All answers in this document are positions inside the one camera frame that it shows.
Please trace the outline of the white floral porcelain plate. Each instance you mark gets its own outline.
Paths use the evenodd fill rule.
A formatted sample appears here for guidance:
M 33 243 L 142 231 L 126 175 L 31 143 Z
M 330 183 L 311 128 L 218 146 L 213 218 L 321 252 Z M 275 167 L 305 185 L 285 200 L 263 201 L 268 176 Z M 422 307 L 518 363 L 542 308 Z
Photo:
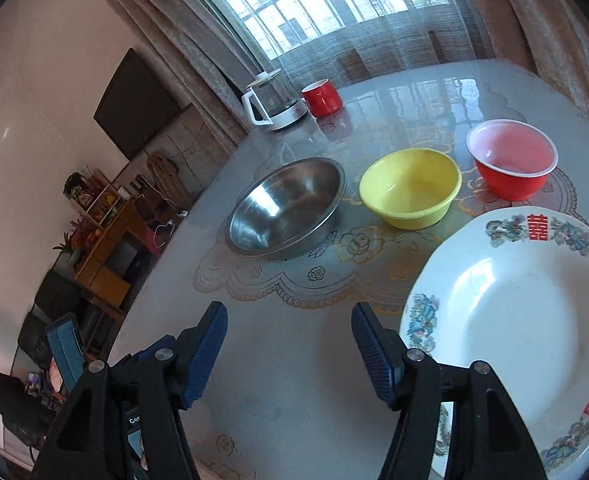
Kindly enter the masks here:
M 399 326 L 437 362 L 492 365 L 546 474 L 589 468 L 589 226 L 534 206 L 481 214 L 439 245 Z

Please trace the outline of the red plastic bowl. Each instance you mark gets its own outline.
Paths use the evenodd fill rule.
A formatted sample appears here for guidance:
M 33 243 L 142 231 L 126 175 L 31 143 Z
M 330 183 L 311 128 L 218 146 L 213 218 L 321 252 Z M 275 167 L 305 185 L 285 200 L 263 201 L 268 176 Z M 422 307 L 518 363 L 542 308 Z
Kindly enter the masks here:
M 534 196 L 559 162 L 549 136 L 517 120 L 482 122 L 468 133 L 465 145 L 486 185 L 509 202 Z

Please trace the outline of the wooden shelf cabinet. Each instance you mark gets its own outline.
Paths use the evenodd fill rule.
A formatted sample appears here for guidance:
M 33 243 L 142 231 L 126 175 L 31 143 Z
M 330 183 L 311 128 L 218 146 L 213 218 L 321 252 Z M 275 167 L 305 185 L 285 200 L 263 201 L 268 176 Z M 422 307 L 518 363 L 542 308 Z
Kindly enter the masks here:
M 74 280 L 117 309 L 131 284 L 109 266 L 110 257 L 122 244 L 150 252 L 148 224 L 134 198 L 99 170 L 74 172 L 67 178 L 63 194 L 80 214 L 71 237 L 72 248 L 81 253 L 73 264 Z

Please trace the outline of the stainless steel bowl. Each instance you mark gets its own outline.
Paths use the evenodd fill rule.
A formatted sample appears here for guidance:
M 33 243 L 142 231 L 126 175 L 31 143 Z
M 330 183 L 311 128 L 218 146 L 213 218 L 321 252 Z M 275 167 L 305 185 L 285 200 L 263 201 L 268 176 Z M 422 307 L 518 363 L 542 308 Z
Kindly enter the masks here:
M 239 197 L 226 222 L 226 245 L 247 258 L 300 256 L 340 223 L 345 190 L 344 169 L 333 159 L 311 157 L 282 166 Z

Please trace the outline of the yellow plastic bowl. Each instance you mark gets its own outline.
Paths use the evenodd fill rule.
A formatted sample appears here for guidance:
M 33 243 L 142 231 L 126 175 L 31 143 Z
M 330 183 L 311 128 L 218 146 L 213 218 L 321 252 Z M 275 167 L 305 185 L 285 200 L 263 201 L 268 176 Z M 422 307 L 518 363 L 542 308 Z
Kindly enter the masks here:
M 454 159 L 431 148 L 406 148 L 372 164 L 359 181 L 363 204 L 390 226 L 418 231 L 447 214 L 462 186 Z

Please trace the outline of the glass electric kettle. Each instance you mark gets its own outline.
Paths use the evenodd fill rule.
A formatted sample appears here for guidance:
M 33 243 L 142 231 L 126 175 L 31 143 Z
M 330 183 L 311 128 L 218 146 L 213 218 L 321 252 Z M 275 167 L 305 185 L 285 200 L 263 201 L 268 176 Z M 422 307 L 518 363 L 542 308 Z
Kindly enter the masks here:
M 256 127 L 278 131 L 300 122 L 308 108 L 282 70 L 262 72 L 247 85 L 241 102 L 250 122 Z

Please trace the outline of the red ceramic mug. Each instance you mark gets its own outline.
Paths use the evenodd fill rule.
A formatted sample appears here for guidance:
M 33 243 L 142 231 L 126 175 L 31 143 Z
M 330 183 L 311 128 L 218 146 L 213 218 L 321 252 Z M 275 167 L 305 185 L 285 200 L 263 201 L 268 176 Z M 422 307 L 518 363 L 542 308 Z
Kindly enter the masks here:
M 337 113 L 343 101 L 328 79 L 320 79 L 302 89 L 302 96 L 311 114 L 319 119 Z

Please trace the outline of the grey patterned curtain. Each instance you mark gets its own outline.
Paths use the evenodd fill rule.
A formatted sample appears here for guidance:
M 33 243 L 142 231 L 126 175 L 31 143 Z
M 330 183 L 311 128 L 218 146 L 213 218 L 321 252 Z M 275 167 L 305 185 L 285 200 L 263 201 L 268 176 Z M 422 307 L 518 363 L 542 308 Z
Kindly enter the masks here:
M 107 0 L 156 52 L 178 94 L 232 154 L 252 130 L 240 94 L 259 64 L 202 0 Z

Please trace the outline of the sheer white curtain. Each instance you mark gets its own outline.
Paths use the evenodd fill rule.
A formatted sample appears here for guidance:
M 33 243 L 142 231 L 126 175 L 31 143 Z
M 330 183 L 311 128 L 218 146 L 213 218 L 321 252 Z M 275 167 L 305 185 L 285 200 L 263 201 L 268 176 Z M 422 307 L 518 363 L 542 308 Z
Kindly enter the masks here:
M 472 0 L 201 0 L 262 70 L 301 89 L 493 58 Z

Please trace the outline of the black wall television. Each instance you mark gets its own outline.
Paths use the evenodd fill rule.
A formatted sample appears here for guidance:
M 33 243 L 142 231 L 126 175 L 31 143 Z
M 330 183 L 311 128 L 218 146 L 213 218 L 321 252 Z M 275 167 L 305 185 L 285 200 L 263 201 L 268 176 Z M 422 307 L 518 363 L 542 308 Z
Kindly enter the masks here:
M 119 151 L 135 158 L 182 111 L 142 57 L 129 48 L 104 90 L 95 122 Z

